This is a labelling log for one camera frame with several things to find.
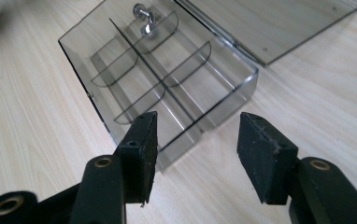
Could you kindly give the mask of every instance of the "wooden table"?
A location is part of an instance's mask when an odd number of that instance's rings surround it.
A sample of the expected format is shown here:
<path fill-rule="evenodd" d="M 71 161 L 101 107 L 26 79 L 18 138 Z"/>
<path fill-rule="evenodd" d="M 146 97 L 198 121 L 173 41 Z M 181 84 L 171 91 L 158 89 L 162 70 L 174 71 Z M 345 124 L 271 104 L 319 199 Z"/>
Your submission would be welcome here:
<path fill-rule="evenodd" d="M 38 200 L 78 183 L 86 162 L 114 150 L 57 40 L 98 0 L 0 1 L 0 195 Z M 357 12 L 261 68 L 242 111 L 261 115 L 300 147 L 335 163 L 357 188 Z M 164 173 L 128 223 L 288 223 L 267 206 L 236 155 L 236 112 Z"/>

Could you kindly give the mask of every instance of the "transparent lid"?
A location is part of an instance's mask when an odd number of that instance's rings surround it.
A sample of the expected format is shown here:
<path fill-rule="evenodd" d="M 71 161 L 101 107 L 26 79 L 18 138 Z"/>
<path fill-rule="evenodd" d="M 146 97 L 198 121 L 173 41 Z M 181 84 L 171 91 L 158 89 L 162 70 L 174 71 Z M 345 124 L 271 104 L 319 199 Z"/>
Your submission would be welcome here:
<path fill-rule="evenodd" d="M 214 33 L 269 64 L 357 10 L 354 0 L 176 0 Z"/>

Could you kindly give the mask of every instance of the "metal ring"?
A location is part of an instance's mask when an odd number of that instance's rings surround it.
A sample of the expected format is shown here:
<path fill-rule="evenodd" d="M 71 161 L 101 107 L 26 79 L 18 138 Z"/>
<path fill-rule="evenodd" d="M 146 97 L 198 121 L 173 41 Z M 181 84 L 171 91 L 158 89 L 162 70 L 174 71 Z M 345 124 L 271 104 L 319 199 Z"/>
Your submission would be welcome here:
<path fill-rule="evenodd" d="M 24 202 L 24 199 L 21 195 L 13 196 L 13 197 L 3 200 L 2 202 L 0 202 L 0 216 L 4 216 L 6 214 L 9 214 L 9 213 L 15 211 L 16 209 L 21 207 L 23 202 Z M 4 205 L 7 205 L 8 203 L 13 203 L 13 205 L 4 207 Z"/>
<path fill-rule="evenodd" d="M 97 161 L 94 162 L 94 166 L 95 167 L 99 167 L 99 168 L 103 168 L 103 167 L 107 167 L 112 163 L 112 159 L 111 158 L 101 158 Z"/>
<path fill-rule="evenodd" d="M 330 165 L 324 161 L 313 160 L 309 163 L 318 170 L 328 171 L 331 168 Z"/>

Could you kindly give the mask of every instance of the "metal object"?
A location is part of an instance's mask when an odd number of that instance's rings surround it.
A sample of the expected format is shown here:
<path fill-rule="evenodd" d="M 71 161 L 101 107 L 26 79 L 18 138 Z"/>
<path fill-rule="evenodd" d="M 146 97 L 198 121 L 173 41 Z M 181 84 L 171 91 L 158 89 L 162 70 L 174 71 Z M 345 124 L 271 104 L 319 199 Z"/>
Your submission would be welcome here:
<path fill-rule="evenodd" d="M 26 191 L 0 196 L 0 223 L 126 223 L 127 203 L 150 200 L 156 129 L 156 112 L 137 117 L 113 155 L 93 158 L 79 184 L 41 203 Z"/>
<path fill-rule="evenodd" d="M 150 10 L 147 9 L 143 4 L 135 4 L 133 7 L 133 14 L 136 18 L 144 20 L 147 18 L 147 24 L 141 27 L 140 32 L 141 34 L 148 35 L 154 28 L 155 28 L 155 15 Z"/>
<path fill-rule="evenodd" d="M 266 119 L 242 113 L 237 153 L 262 203 L 286 204 L 290 196 L 293 223 L 357 223 L 357 190 L 345 175 L 297 152 Z"/>

